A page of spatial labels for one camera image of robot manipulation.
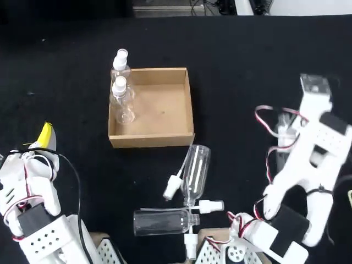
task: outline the clear plastic bottle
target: clear plastic bottle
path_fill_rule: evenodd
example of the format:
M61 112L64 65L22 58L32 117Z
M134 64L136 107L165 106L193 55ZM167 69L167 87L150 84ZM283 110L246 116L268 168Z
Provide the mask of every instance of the clear plastic bottle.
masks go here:
M126 79L131 74L131 69L127 65L128 51L121 48L117 51L114 58L113 67L110 72L111 82L114 83L118 76L124 76Z
M184 206L193 207L204 191L210 162L210 149L202 145L192 145L186 160L181 190Z
M138 210L133 217L135 236L181 234L199 225L199 215L183 208Z
M133 89L127 88L126 78L119 76L112 85L110 104L115 119L120 124L129 124L135 119L133 112Z

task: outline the robotic hand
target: robotic hand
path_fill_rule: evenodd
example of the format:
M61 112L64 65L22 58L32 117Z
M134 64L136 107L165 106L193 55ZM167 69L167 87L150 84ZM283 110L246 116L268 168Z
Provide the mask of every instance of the robotic hand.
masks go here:
M289 155L272 184L265 188L264 216L273 219L285 193L294 185L301 185L307 192L306 219L310 223L302 242L315 246L333 205L332 191L337 176L351 148L352 127L330 113L332 103L327 79L302 74L301 84L303 99L299 113L309 121L297 116L291 126L278 127L279 147L296 142L292 148L281 150Z
M39 138L29 149L34 147L56 150L56 135L49 123L45 123ZM45 210L51 216L59 215L61 207L53 185L58 170L58 156L46 151L42 151L40 155L34 152L16 153L8 156L2 164L0 213L5 225L13 233L14 240L20 240L24 236L18 217L28 208L43 202Z
M14 150L0 159L0 213L13 240L19 242L31 264L121 263L106 239L98 249L95 247L80 219L80 209L77 215L59 216L61 206L53 185L59 156L69 163L79 181L73 165L56 153L56 135L46 123L28 150Z
M258 202L254 205L256 218L247 213L230 213L229 217L233 221L230 240L240 241L247 250L263 251L282 264L303 264L308 251L299 243L315 246L320 241L333 205L333 188L352 143L352 126L330 113L327 79L301 74L301 84L300 109L284 108L296 115L292 120L281 115L278 133L256 113L257 120L278 138L278 147L272 148L278 151L279 173L272 180L267 163L269 185L261 199L268 221L259 216ZM294 185L302 186L307 193L306 217L282 204L285 193Z

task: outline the black cloth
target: black cloth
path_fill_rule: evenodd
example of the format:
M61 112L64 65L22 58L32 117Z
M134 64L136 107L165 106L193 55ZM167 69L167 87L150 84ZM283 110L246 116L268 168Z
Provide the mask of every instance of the black cloth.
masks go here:
M119 48L132 68L187 67L195 142L211 148L203 199L252 212L267 185L265 155L274 139L256 122L260 104L298 108L300 73L332 77L333 112L352 124L352 16L213 17L76 22L0 28L0 153L34 141L49 121L58 151L82 180L82 217L89 231L108 233L128 263L184 259L182 235L135 238L133 211L178 207L162 198L186 147L113 149L107 136L109 70ZM264 114L274 126L276 115ZM341 174L351 173L346 165ZM62 212L76 212L77 185L61 162L55 181ZM307 263L352 257L352 210L345 183L335 195L331 236L308 248ZM305 210L301 190L287 204ZM199 228L229 226L224 212L201 216ZM25 263L0 224L0 262Z

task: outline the open cardboard box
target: open cardboard box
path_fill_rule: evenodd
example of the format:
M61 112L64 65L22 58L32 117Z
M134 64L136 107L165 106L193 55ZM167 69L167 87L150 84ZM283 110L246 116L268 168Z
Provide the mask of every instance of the open cardboard box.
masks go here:
M186 68L132 69L135 120L116 122L109 106L108 135L114 148L188 146L194 137Z

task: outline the bottle cap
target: bottle cap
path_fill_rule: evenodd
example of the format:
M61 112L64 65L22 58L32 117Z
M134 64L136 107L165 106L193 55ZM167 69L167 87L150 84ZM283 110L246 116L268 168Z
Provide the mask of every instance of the bottle cap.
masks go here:
M199 201L199 212L200 213L211 213L215 211L223 211L224 202L223 201L210 201L210 200L200 200Z
M197 259L197 234L184 234L184 243L186 245L186 256L188 260Z
M182 179L180 179L175 175L171 175L169 178L169 181L167 182L167 187L163 194L164 198L170 201L172 197L174 197L176 191L180 188L181 184L182 184Z
M126 68L127 56L127 50L121 48L117 51L114 62L112 64L115 70L124 70Z
M112 93L115 96L123 95L126 92L126 78L124 76L118 76L112 86Z

